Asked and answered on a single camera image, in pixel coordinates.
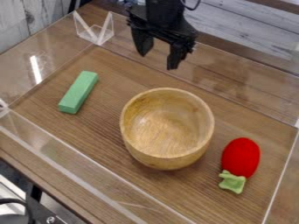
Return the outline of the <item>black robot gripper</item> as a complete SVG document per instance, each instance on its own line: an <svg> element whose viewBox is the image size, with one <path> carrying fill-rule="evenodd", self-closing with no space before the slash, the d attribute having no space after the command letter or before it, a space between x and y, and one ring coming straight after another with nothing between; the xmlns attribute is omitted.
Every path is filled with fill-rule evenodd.
<svg viewBox="0 0 299 224"><path fill-rule="evenodd" d="M144 5L128 7L126 23L130 27L134 49L145 56L160 39L170 45L166 69L177 68L190 53L199 32L184 17L184 0L144 0Z"/></svg>

